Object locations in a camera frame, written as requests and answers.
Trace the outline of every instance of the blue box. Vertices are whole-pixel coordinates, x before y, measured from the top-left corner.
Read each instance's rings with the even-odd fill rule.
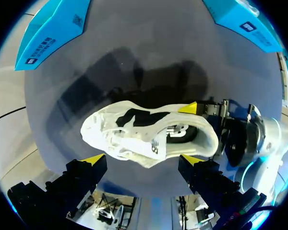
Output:
[[[49,0],[29,23],[15,70],[36,69],[47,57],[83,33],[91,0]]]
[[[261,13],[256,17],[236,0],[203,0],[203,2],[216,24],[244,36],[266,53],[282,51],[274,29]]]

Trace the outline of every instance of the shoe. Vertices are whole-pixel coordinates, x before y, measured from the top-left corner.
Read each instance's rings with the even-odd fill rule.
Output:
[[[185,106],[145,109],[117,102],[90,115],[80,132],[90,146],[146,168],[181,154],[212,157],[218,147],[215,131],[202,116],[178,112]]]

